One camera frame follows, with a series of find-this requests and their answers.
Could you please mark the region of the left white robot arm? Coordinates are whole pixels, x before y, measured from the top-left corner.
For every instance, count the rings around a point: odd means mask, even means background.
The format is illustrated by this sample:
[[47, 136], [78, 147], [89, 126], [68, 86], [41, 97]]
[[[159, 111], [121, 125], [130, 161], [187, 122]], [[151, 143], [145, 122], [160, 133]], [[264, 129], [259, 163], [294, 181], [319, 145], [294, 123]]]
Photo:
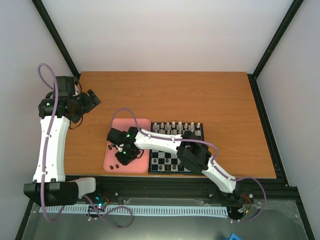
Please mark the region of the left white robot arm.
[[83, 92], [71, 76], [58, 76], [57, 86], [38, 105], [41, 143], [39, 158], [31, 183], [23, 193], [39, 206], [69, 206], [87, 195], [92, 201], [103, 198], [104, 188], [93, 177], [66, 181], [64, 170], [65, 143], [71, 124], [79, 126], [84, 114], [100, 104], [90, 89]]

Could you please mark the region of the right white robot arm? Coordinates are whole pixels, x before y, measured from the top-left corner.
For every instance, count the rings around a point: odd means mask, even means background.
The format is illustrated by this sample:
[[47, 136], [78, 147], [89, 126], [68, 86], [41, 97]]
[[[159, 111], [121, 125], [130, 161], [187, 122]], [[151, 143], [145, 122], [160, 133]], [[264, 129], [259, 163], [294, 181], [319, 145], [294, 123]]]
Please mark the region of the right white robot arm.
[[211, 144], [200, 140], [191, 131], [174, 135], [133, 126], [127, 131], [111, 128], [106, 140], [117, 148], [115, 157], [122, 165], [137, 159], [140, 151], [161, 151], [176, 155], [190, 172], [205, 175], [221, 192], [233, 194], [236, 190], [236, 178], [217, 163], [217, 155], [209, 151]]

